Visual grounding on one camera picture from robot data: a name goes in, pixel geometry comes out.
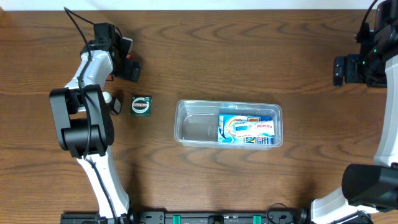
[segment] wooden table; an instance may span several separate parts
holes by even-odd
[[[386,90],[332,85],[334,58],[359,50],[353,36],[364,11],[80,14],[117,25],[143,62],[138,83],[105,86],[124,93],[113,149],[134,208],[307,207],[341,185],[348,164],[372,163]],[[75,74],[82,47],[62,11],[5,12],[0,21],[1,223],[59,223],[65,211],[98,209],[86,174],[58,145],[49,103]],[[130,117],[132,94],[152,95],[150,118]],[[181,99],[278,104],[284,143],[270,151],[183,147],[173,138]],[[396,223],[398,213],[374,217]]]

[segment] clear plastic container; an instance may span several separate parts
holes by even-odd
[[[274,144],[217,142],[219,114],[270,116],[275,126]],[[175,112],[174,138],[184,146],[268,150],[283,143],[282,109],[264,103],[181,100]]]

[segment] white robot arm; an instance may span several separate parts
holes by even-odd
[[[141,65],[127,58],[132,39],[121,37],[112,24],[93,25],[95,39],[83,48],[75,76],[65,88],[51,91],[50,102],[61,148],[70,151],[84,168],[98,199],[101,219],[128,223],[130,201],[112,158],[113,124],[102,89],[109,75],[136,82]],[[84,111],[87,118],[69,117]]]
[[[379,149],[374,156],[374,164],[390,167],[393,163],[398,162],[398,56],[387,61],[386,76],[388,83],[386,112]],[[368,206],[349,205],[340,187],[330,195],[311,203],[311,220],[316,224],[328,224],[356,213],[358,210],[370,214],[378,212],[376,208]]]
[[[343,176],[343,188],[340,187],[330,195],[312,202],[310,213],[311,221],[314,223],[344,223],[350,218],[356,218],[359,215],[358,211],[372,214],[388,212],[398,206],[398,193],[394,190],[398,187],[394,167],[398,163],[398,52],[394,45],[396,32],[391,29],[390,24],[380,24],[385,19],[384,17],[392,17],[391,21],[397,19],[395,10],[391,10],[396,6],[397,1],[385,1],[379,5],[375,31],[370,31],[369,35],[377,44],[368,48],[369,53],[361,55],[357,61],[358,64],[364,65],[362,70],[354,71],[377,75],[375,70],[378,66],[384,67],[385,71],[386,79],[378,80],[379,84],[387,83],[387,101],[379,149],[374,156],[375,166],[351,164]],[[345,62],[354,60],[352,55],[347,58]],[[337,58],[335,68],[339,66],[339,63],[340,66],[345,64]],[[344,69],[350,70],[351,67],[346,65]],[[349,73],[347,70],[335,69],[335,74]],[[346,83],[350,82],[348,77],[344,78]]]

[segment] black cable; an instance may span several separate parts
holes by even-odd
[[[85,41],[86,48],[87,48],[87,51],[88,51],[88,60],[87,60],[87,62],[86,62],[86,64],[85,64],[85,66],[83,67],[83,69],[81,70],[81,72],[80,72],[80,74],[79,74],[79,77],[77,78],[77,79],[78,79],[78,86],[79,86],[80,96],[81,96],[81,98],[82,98],[82,100],[83,100],[83,104],[84,104],[85,109],[86,109],[87,125],[88,125],[87,143],[86,143],[85,151],[84,151],[84,153],[83,153],[83,159],[84,159],[85,161],[87,161],[87,162],[91,165],[91,168],[94,169],[94,172],[95,172],[95,174],[96,174],[96,176],[97,176],[99,185],[101,186],[101,189],[102,189],[103,193],[105,194],[106,200],[108,201],[109,207],[110,207],[110,209],[111,209],[111,211],[112,211],[112,216],[113,216],[114,223],[117,224],[117,223],[119,223],[119,222],[118,222],[118,219],[116,218],[116,215],[115,215],[115,213],[114,213],[112,201],[111,201],[111,199],[109,198],[109,195],[108,195],[108,193],[107,193],[107,191],[106,191],[106,189],[105,189],[105,187],[104,187],[104,183],[103,183],[103,181],[102,181],[102,178],[101,178],[101,176],[100,176],[100,173],[98,172],[98,169],[97,169],[97,167],[95,166],[95,163],[94,163],[93,161],[90,161],[90,160],[88,160],[88,159],[86,158],[86,157],[87,157],[87,154],[89,153],[89,150],[90,150],[90,141],[91,141],[91,116],[90,116],[90,109],[89,109],[89,107],[88,107],[88,103],[87,103],[87,99],[86,99],[86,97],[88,97],[88,96],[86,95],[86,93],[85,93],[84,90],[83,90],[83,85],[82,85],[82,83],[84,82],[84,80],[83,80],[83,75],[84,75],[84,73],[86,72],[86,69],[88,68],[90,62],[92,61],[92,58],[91,58],[91,50],[88,48],[88,43],[87,43],[86,37],[85,37],[84,33],[80,30],[78,24],[77,24],[76,21],[72,18],[72,16],[70,15],[70,13],[72,13],[74,16],[77,16],[78,18],[80,18],[80,19],[82,19],[82,20],[84,20],[84,21],[86,21],[86,22],[88,22],[88,23],[91,23],[91,24],[93,24],[93,23],[92,23],[91,21],[88,21],[88,20],[82,18],[81,16],[78,16],[77,14],[75,14],[75,13],[72,12],[71,10],[67,9],[66,7],[64,7],[64,10],[65,10],[65,12],[68,14],[70,20],[72,20],[72,22],[74,23],[74,25],[75,25],[76,28],[78,29],[78,31],[79,31],[81,37],[82,37],[83,40]]]
[[[123,38],[123,35],[122,35],[122,32],[120,31],[120,29],[118,27],[115,27],[115,28],[116,28],[116,30],[119,31],[120,37]]]
[[[86,40],[85,35],[84,35],[83,32],[80,30],[80,27],[77,25],[76,21],[75,21],[75,20],[72,18],[72,16],[70,15],[69,12],[72,12],[72,11],[69,10],[68,8],[66,8],[66,7],[64,7],[63,9],[64,9],[65,12],[68,14],[69,19],[73,22],[73,24],[75,25],[76,29],[79,31],[81,37],[82,37],[83,40],[85,41],[86,48],[87,48],[87,51],[88,51],[88,59],[91,60],[91,51],[90,51],[89,48],[88,48],[88,42],[87,42],[87,40]]]
[[[359,28],[359,32],[363,31],[363,27],[365,26],[366,19],[368,18],[368,15],[372,11],[372,8],[376,4],[376,2],[377,2],[377,0],[374,0],[372,2],[371,6],[369,7],[369,9],[366,11],[366,14],[365,14],[365,16],[363,17],[363,20],[362,20],[361,28]]]
[[[64,7],[64,9],[66,9],[68,12],[70,12],[72,15],[76,16],[77,18],[79,18],[79,19],[81,19],[81,20],[83,20],[85,22],[88,22],[91,25],[94,25],[94,22],[91,22],[88,19],[85,19],[85,18],[79,16],[78,14],[76,14],[76,13],[72,12],[71,10],[69,10],[68,8]]]

